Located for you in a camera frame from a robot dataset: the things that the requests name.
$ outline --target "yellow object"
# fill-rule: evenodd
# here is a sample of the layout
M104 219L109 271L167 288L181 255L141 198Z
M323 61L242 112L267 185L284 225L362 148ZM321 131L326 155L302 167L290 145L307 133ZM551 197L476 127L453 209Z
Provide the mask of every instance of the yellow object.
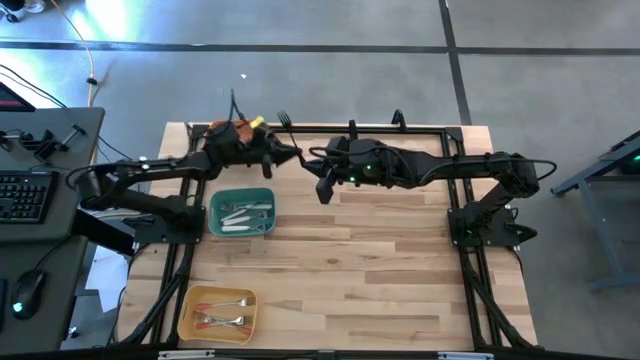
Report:
M252 128L252 129L255 129L255 128L257 128L258 126L260 126L260 124L262 124L263 122L264 122L264 118L263 118L262 116L258 116L255 120L253 120L253 121L251 122L251 124L250 124L250 125L251 125L251 128Z
M206 310L199 309L202 304L220 304L236 302L242 298L248 298L251 306L219 306ZM245 331L240 331L234 326L211 326L206 329L196 329L197 321L194 317L196 312L221 317L224 319L235 319L238 316L248 317L248 323L244 326ZM255 292L248 289L234 289L217 286L194 285L184 296L182 311L178 321L178 335L182 340L211 340L224 341L244 345L251 340L256 329L256 318L258 317L258 297Z

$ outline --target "orange object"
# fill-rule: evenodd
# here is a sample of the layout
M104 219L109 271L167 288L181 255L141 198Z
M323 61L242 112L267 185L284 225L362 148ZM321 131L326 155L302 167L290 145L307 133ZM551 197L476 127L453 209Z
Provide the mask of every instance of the orange object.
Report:
M209 125L209 130L207 130L207 132L210 132L211 130L219 126L227 126L227 122L223 120L214 121L213 123L211 123L211 125ZM236 128L236 131L238 132L238 135L240 137L240 141L242 141L243 143L247 143L251 141L251 139L253 139L253 128L251 127L249 121L245 122L243 120L231 120L231 125L229 126L234 126Z
M209 304L219 304L237 301L242 298L252 299L251 306L220 306L209 307ZM193 314L203 312L225 319L235 319L238 316L248 316L251 323L246 326L214 325L198 321ZM246 344L251 340L255 331L258 316L258 298L248 289L234 289L217 286L194 285L185 294L182 302L178 335L182 340L212 340L236 344Z

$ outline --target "green tray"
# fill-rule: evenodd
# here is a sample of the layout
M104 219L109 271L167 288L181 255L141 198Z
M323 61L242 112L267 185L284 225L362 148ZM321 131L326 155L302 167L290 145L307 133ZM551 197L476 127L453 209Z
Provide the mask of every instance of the green tray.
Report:
M251 204L255 202L269 202L273 204L270 210L249 210L240 216L255 215L259 212L266 211L267 219L251 219L241 224L235 225L249 225L256 226L259 224L265 224L266 231L260 232L258 230L245 230L234 232L222 232L222 223L220 219L227 215L231 215L235 211L221 210L220 206L224 204ZM276 225L276 202L273 191L268 188L247 188L247 189L234 189L234 190L222 190L218 191L211 197L209 202L209 230L216 236L224 237L240 237L240 236L253 236L269 234L273 231Z

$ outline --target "wooden tabletop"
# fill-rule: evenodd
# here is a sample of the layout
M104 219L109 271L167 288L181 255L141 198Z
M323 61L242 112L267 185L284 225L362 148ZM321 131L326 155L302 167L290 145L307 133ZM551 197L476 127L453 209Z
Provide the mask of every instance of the wooden tabletop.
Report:
M492 151L487 127L462 129L468 154ZM296 140L306 150L325 146L331 136L299 134ZM440 140L433 135L375 137L388 145L442 155ZM184 124L168 123L160 156L181 156L186 150ZM471 350L460 260L450 245L446 221L446 183L435 181L413 190L335 186L331 204L322 205L316 182L297 161L290 161L274 170L271 180L262 177L259 166L232 167L207 186L206 205L215 191L225 189L269 187L276 197L272 234L219 238L205 228L193 259L190 285L248 288L258 294L256 332L244 347ZM476 198L494 184L474 180ZM158 181L151 193L175 195L179 187L178 179ZM151 245L133 264L117 338L131 333L156 300L167 248ZM497 303L523 337L536 343L517 259L504 248L486 250ZM163 339L173 307L172 302ZM479 313L489 341L482 305ZM238 347L206 341L181 341L180 346Z

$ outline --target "concrete floor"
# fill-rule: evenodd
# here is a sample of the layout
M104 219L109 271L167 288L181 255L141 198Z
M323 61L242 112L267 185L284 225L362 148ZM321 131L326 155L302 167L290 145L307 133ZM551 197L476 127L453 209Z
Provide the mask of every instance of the concrete floor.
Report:
M87 39L150 43L443 46L437 0L65 1ZM635 0L449 0L459 46L638 47ZM0 22L0 39L75 40L55 11ZM386 123L403 109L412 124L460 124L448 56L440 54L93 52L107 110L102 136L130 156L154 156L167 121L225 116L234 88L248 115L286 109L294 121ZM591 293L609 267L577 193L548 192L636 131L638 57L461 56L474 125L494 148L554 160L559 170L519 222L539 235L523 246L525 282L540 344L548 349L638 358L640 289ZM86 104L83 51L0 50L13 67L68 106ZM16 89L38 107L51 107ZM85 336L102 344L109 314L78 306Z

